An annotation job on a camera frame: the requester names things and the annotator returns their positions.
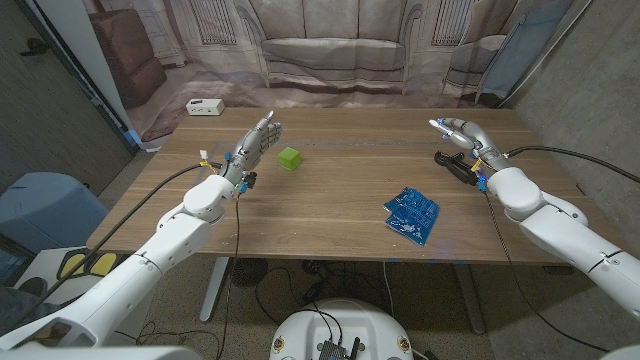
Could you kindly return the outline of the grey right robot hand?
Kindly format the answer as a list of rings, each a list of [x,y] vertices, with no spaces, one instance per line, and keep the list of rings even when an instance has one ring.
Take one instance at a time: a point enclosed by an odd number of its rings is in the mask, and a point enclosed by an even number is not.
[[[460,118],[430,119],[429,124],[455,145],[471,150],[476,157],[495,171],[512,167],[511,162],[499,152],[489,134],[478,124]]]

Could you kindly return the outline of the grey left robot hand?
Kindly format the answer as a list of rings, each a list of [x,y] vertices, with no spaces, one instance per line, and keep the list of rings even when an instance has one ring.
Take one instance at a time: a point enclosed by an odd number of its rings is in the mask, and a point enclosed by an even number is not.
[[[237,185],[259,164],[261,157],[279,141],[282,133],[281,124],[273,122],[273,116],[274,112],[269,111],[237,142],[230,159],[220,169],[220,176]]]

